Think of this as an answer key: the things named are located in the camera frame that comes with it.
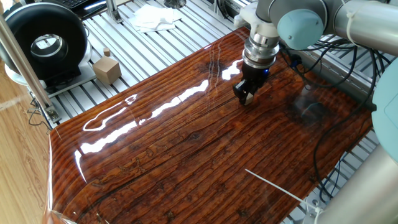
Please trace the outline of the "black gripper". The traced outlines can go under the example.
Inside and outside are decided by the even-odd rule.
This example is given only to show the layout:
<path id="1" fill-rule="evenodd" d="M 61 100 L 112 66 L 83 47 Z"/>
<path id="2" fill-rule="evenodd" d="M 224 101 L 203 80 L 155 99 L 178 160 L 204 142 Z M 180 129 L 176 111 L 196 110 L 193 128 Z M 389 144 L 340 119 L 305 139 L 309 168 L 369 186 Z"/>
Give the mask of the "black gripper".
<path id="1" fill-rule="evenodd" d="M 242 74 L 242 80 L 233 85 L 233 92 L 242 105 L 247 105 L 249 94 L 256 94 L 258 88 L 265 84 L 270 72 L 269 68 L 254 68 L 244 62 Z"/>

